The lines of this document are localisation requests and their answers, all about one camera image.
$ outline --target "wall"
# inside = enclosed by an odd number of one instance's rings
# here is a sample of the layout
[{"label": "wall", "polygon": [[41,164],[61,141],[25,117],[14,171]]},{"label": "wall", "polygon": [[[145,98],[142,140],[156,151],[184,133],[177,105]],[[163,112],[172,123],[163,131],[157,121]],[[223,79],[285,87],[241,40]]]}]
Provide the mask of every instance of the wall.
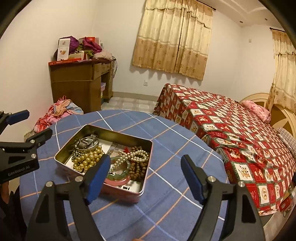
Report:
[{"label": "wall", "polygon": [[118,70],[113,91],[159,96],[166,83],[176,83],[232,97],[231,84],[239,56],[241,28],[220,12],[214,12],[207,67],[203,81],[180,74],[138,68],[131,65],[133,49],[144,12],[145,0],[100,2],[100,14],[93,34],[117,58]]},{"label": "wall", "polygon": [[28,109],[28,120],[8,126],[1,141],[24,140],[53,103],[48,62],[58,39],[91,35],[97,0],[33,0],[12,21],[0,39],[0,109]]},{"label": "wall", "polygon": [[251,94],[269,93],[275,73],[274,44],[269,27],[242,28],[239,66],[232,86],[232,96],[238,101]]}]

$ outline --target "white pearl strand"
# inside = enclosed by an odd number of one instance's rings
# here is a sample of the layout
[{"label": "white pearl strand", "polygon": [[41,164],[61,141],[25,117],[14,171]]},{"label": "white pearl strand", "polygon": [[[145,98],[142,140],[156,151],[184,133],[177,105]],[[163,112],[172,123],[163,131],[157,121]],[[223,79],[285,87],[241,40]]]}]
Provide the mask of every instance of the white pearl strand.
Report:
[{"label": "white pearl strand", "polygon": [[135,161],[135,162],[145,162],[149,155],[144,150],[137,150],[134,152],[125,153],[124,151],[119,150],[118,154],[121,156],[117,161],[113,164],[113,166],[110,168],[109,172],[115,171],[122,163],[124,163],[127,160]]}]

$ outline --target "baseboard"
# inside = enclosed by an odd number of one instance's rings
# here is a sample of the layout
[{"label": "baseboard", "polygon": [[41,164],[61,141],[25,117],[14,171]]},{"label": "baseboard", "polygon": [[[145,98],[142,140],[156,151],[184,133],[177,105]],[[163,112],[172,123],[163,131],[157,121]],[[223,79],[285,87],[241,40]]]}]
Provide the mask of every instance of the baseboard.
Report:
[{"label": "baseboard", "polygon": [[158,96],[152,95],[142,95],[142,94],[134,94],[134,93],[124,93],[124,92],[113,92],[114,97],[123,97],[123,98],[131,98],[131,99],[140,99],[140,100],[150,100],[157,101]]}]

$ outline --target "round table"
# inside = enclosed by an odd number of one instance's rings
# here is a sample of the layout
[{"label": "round table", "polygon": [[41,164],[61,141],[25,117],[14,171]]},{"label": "round table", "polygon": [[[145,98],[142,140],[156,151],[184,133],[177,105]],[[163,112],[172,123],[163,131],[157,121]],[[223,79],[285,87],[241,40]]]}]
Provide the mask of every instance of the round table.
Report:
[{"label": "round table", "polygon": [[[148,240],[187,240],[201,212],[180,167],[180,158],[188,154],[208,175],[225,182],[227,176],[221,157],[191,131],[180,125],[144,112],[104,110],[84,115],[70,115],[50,128],[53,136],[38,149],[40,168],[20,178],[21,206],[28,224],[38,195],[47,181],[67,182],[59,171],[54,155],[84,125],[91,124],[125,134],[151,139],[149,178],[139,203],[127,204],[100,195],[89,209],[107,240],[142,238]],[[73,240],[79,240],[69,202],[65,211]],[[213,240],[218,240],[223,226],[226,203],[222,203]]]}]

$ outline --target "wooden headboard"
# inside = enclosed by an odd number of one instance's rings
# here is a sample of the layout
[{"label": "wooden headboard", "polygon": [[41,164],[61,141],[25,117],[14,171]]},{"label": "wooden headboard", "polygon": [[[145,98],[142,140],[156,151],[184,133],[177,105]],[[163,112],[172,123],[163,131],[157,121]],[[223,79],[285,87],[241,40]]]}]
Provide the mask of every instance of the wooden headboard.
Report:
[{"label": "wooden headboard", "polygon": [[[267,93],[258,93],[250,95],[243,100],[251,100],[257,105],[265,107],[268,96],[269,94]],[[279,127],[285,128],[296,138],[296,116],[291,111],[279,105],[274,105],[271,110],[271,121],[269,124],[275,129]]]}]

